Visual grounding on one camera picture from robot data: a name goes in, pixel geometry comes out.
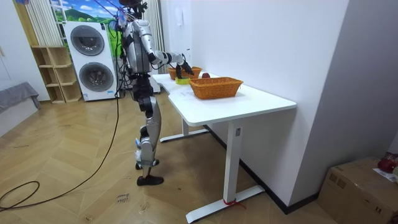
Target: wooden floor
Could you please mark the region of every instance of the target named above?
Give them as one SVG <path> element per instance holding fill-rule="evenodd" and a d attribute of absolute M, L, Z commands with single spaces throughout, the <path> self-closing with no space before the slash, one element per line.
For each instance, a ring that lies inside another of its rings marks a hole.
<path fill-rule="evenodd" d="M 167 99 L 157 95 L 163 124 L 160 136 L 181 133 L 181 120 Z M 219 200 L 223 195 L 226 151 L 210 134 L 159 143 L 160 164 L 153 175 L 162 185 L 138 187 L 141 172 L 134 169 L 134 140 L 144 122 L 137 103 L 120 101 L 119 128 L 113 148 L 101 170 L 78 190 L 35 207 L 0 212 L 0 223 L 23 224 L 171 224 L 186 223 L 187 212 Z M 39 191 L 23 204 L 61 194 L 89 177 L 102 161 L 113 134 L 116 100 L 43 108 L 0 138 L 0 194 L 30 180 Z M 238 190 L 255 185 L 239 168 Z M 2 206 L 28 195 L 34 185 L 8 195 Z M 233 206 L 198 223 L 335 223 L 311 203 L 284 215 L 261 194 L 243 202 L 247 210 Z"/>

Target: wicker basket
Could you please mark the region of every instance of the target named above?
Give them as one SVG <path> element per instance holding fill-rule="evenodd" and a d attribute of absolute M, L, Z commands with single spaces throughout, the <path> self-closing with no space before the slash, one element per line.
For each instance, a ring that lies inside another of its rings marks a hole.
<path fill-rule="evenodd" d="M 170 74 L 170 78 L 172 80 L 175 80 L 175 77 L 177 77 L 177 72 L 175 71 L 174 68 L 167 68 Z M 201 68 L 199 67 L 192 67 L 193 75 L 188 74 L 185 70 L 181 71 L 181 76 L 182 77 L 190 77 L 190 78 L 198 78 L 199 73 L 201 72 Z"/>
<path fill-rule="evenodd" d="M 191 79 L 193 93 L 200 99 L 215 99 L 235 96 L 243 81 L 234 78 L 201 78 Z"/>

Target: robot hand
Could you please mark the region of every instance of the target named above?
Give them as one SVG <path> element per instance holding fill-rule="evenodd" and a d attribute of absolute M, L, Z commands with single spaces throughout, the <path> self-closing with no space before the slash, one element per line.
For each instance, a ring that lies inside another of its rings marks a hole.
<path fill-rule="evenodd" d="M 175 67 L 175 72 L 176 72 L 178 78 L 182 78 L 181 68 L 184 69 L 188 74 L 193 75 L 191 66 L 189 66 L 187 61 L 184 60 L 184 63 L 182 65 L 177 64 L 177 66 Z"/>

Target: stacked washer and dryer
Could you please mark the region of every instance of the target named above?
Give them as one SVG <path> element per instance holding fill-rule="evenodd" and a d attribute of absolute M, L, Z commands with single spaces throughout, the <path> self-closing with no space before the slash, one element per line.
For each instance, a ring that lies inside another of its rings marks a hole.
<path fill-rule="evenodd" d="M 63 28 L 84 100 L 115 98 L 118 79 L 105 24 L 66 22 Z"/>

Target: curtain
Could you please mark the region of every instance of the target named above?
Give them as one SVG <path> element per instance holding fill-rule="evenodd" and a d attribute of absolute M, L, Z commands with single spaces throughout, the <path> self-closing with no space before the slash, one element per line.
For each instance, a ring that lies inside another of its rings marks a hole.
<path fill-rule="evenodd" d="M 63 46 L 50 1 L 30 1 L 26 10 L 40 46 Z"/>
<path fill-rule="evenodd" d="M 155 46 L 158 50 L 164 51 L 162 22 L 160 18 L 160 2 L 159 0 L 144 0 L 148 3 L 148 9 L 143 13 L 143 19 L 150 24 L 150 31 L 155 40 Z M 159 74 L 167 73 L 166 66 L 159 69 Z"/>

